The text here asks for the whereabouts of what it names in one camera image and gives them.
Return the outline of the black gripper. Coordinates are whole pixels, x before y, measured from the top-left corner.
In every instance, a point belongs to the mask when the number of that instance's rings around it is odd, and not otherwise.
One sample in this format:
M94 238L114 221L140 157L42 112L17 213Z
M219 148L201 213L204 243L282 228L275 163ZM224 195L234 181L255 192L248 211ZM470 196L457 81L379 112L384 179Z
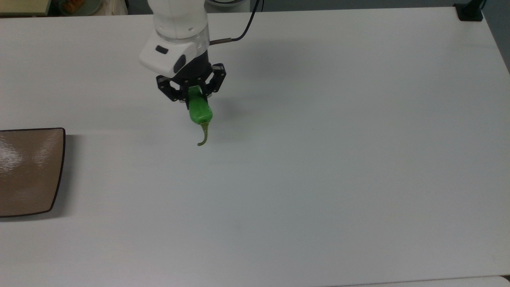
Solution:
M219 92L224 79L226 69L223 63L211 65L209 51L187 63L175 78L157 76L155 78L158 89L172 102L189 102L189 87L202 84L202 95L209 98L213 93Z

